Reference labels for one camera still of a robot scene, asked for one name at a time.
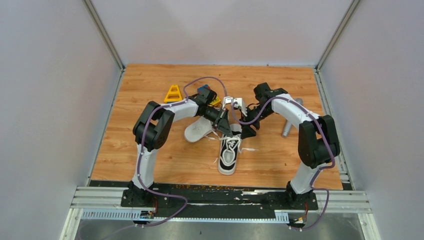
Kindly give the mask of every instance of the aluminum frame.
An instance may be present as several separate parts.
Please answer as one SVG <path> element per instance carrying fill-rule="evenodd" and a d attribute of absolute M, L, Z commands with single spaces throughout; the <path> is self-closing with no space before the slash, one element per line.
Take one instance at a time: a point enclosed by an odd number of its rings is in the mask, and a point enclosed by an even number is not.
<path fill-rule="evenodd" d="M 118 89 L 121 85 L 122 78 L 124 75 L 125 66 L 121 61 L 118 52 L 110 40 L 106 29 L 104 28 L 91 0 L 82 0 L 87 7 L 89 14 L 91 15 L 95 25 L 97 26 L 100 34 L 102 35 L 106 45 L 108 46 L 111 54 L 113 55 L 117 65 L 120 67 L 122 73 L 119 79 L 119 83 L 116 88 L 116 92 L 114 95 L 113 103 L 111 106 L 111 110 L 108 116 L 109 118 L 112 112 L 113 105 L 115 104 L 116 96 Z M 351 16 L 354 14 L 357 9 L 360 0 L 352 0 L 348 10 L 346 11 L 343 19 L 341 20 L 339 26 L 337 27 L 334 35 L 332 36 L 330 42 L 327 45 L 324 53 L 322 54 L 318 64 L 315 66 L 314 75 L 316 84 L 318 87 L 319 95 L 321 98 L 321 103 L 323 106 L 323 110 L 326 114 L 332 114 L 332 107 L 328 101 L 328 97 L 326 96 L 326 87 L 322 81 L 321 76 L 321 68 L 325 64 L 329 54 L 331 53 L 334 45 L 337 43 L 340 35 L 348 24 Z M 343 154 L 343 144 L 341 145 L 340 155 L 336 158 L 337 167 L 339 169 L 340 178 L 342 183 L 350 183 L 351 178 L 348 171 L 348 164 Z M 355 182 L 351 182 L 353 188 L 355 188 Z M 73 197 L 68 216 L 66 218 L 66 222 L 64 224 L 62 233 L 60 235 L 61 240 L 73 240 L 77 234 L 78 225 L 80 220 L 89 219 L 90 215 L 99 213 L 99 216 L 102 216 L 102 219 L 122 219 L 127 220 L 127 213 L 134 213 L 143 211 L 151 211 L 152 207 L 121 207 L 121 196 L 123 190 L 126 188 L 122 187 L 77 187 L 75 196 Z M 283 192 L 284 190 L 269 190 L 269 189 L 257 189 L 251 192 L 244 192 L 243 194 L 262 194 L 265 192 Z M 362 231 L 366 240 L 380 240 L 380 234 L 376 227 L 376 223 L 374 220 L 374 215 L 372 214 L 370 203 L 368 202 L 367 195 L 364 191 L 346 191 L 346 190 L 330 190 L 329 191 L 329 202 L 327 207 L 327 213 L 355 213 L 358 214 L 359 220 L 361 222 Z M 325 191 L 315 191 L 316 199 L 318 206 L 322 209 L 325 204 L 327 193 Z M 284 217 L 288 213 L 301 213 L 302 210 L 276 210 L 275 218 L 273 219 L 262 219 L 259 220 L 261 223 L 279 223 L 282 220 L 285 220 Z M 319 210 L 310 211 L 311 213 L 319 213 Z M 224 222 L 224 223 L 237 223 L 237 222 L 249 222 L 254 223 L 251 219 L 236 219 L 236 218 L 184 218 L 184 217 L 176 217 L 173 221 L 178 222 L 199 222 L 199 221 L 213 221 L 213 222 Z"/>
<path fill-rule="evenodd" d="M 121 88 L 121 84 L 122 84 L 122 81 L 124 79 L 124 75 L 125 75 L 125 69 L 122 69 L 121 72 L 120 72 L 120 76 L 119 76 L 118 82 L 116 84 L 115 92 L 113 93 L 112 103 L 110 104 L 109 113 L 107 114 L 106 124 L 104 125 L 103 133 L 101 134 L 101 138 L 100 138 L 100 142 L 98 144 L 97 152 L 95 153 L 93 164 L 90 167 L 90 172 L 89 172 L 90 175 L 88 176 L 87 181 L 85 182 L 85 185 L 86 186 L 88 186 L 90 184 L 90 181 L 92 179 L 92 174 L 93 174 L 94 166 L 96 165 L 97 157 L 99 156 L 100 148 L 102 147 L 103 139 L 105 137 L 105 133 L 106 133 L 106 130 L 108 128 L 109 121 L 111 120 L 112 111 L 113 111 L 114 106 L 115 106 L 115 103 L 117 101 L 118 92 L 119 92 L 119 89 Z"/>
<path fill-rule="evenodd" d="M 125 69 L 125 64 L 122 62 L 117 49 L 115 48 L 111 38 L 108 35 L 108 32 L 105 29 L 105 26 L 100 20 L 99 14 L 97 13 L 92 0 L 82 0 L 82 2 L 84 3 L 88 13 L 91 16 L 91 19 L 93 20 L 93 23 L 95 24 L 95 26 L 97 27 L 97 30 L 99 31 L 101 37 L 103 38 L 104 43 L 109 49 L 110 54 L 112 54 L 113 59 L 115 60 L 116 64 L 118 65 L 118 67 L 120 68 L 122 72 Z"/>

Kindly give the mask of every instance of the wooden floor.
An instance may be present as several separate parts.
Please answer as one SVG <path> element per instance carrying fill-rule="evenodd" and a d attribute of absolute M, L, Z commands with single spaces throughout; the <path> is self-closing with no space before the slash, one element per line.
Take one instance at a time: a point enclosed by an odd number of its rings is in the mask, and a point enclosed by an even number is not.
<path fill-rule="evenodd" d="M 163 103 L 171 85 L 183 88 L 192 80 L 214 76 L 220 78 L 228 95 L 241 97 L 246 104 L 257 103 L 253 88 L 267 82 L 271 89 L 284 88 L 293 98 L 302 98 L 309 110 L 323 114 L 319 93 L 311 68 L 228 65 L 130 64 L 113 107 L 100 152 L 91 176 L 93 180 L 129 181 L 136 165 L 137 146 L 133 126 L 148 101 Z M 189 95 L 208 84 L 222 99 L 222 86 L 205 79 L 187 88 Z M 218 172 L 220 142 L 203 138 L 189 143 L 184 129 L 196 118 L 186 118 L 172 125 L 165 145 L 160 149 L 154 169 L 157 183 L 205 184 L 248 187 L 285 187 L 300 164 L 298 131 L 292 128 L 287 138 L 281 133 L 286 120 L 272 114 L 260 122 L 256 137 L 243 140 L 243 151 L 233 175 Z M 316 187 L 342 189 L 337 168 L 323 171 Z"/>

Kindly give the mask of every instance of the metal cylinder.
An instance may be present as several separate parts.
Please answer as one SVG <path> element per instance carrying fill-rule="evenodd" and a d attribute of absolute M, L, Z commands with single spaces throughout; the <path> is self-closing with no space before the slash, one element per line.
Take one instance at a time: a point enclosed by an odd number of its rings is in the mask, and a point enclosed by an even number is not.
<path fill-rule="evenodd" d="M 300 105 L 304 104 L 304 101 L 302 100 L 302 98 L 296 98 L 295 101 Z M 282 129 L 281 137 L 287 138 L 291 129 L 292 129 L 292 124 L 289 121 L 286 121 L 284 128 Z"/>

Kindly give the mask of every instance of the metal floor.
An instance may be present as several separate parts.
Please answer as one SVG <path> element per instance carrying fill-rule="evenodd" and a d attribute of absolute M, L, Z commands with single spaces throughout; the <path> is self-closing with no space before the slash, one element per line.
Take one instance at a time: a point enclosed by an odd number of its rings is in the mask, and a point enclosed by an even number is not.
<path fill-rule="evenodd" d="M 309 224 L 318 217 L 308 214 Z M 101 240 L 116 230 L 133 224 L 124 220 L 82 220 L 76 240 Z M 108 240 L 364 240 L 358 215 L 355 213 L 327 213 L 313 229 L 296 232 L 277 223 L 211 223 L 170 221 L 154 227 L 131 227 L 107 238 Z"/>

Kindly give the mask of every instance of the blue object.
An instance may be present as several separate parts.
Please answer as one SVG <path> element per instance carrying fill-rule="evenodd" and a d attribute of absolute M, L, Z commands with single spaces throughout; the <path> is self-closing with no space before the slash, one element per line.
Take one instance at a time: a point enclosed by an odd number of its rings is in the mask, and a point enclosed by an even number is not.
<path fill-rule="evenodd" d="M 207 84 L 205 84 L 205 85 L 203 85 L 203 86 L 201 86 L 201 87 L 199 87 L 198 89 L 197 89 L 197 92 L 199 93 L 203 88 L 208 88 L 208 89 L 211 89 Z"/>

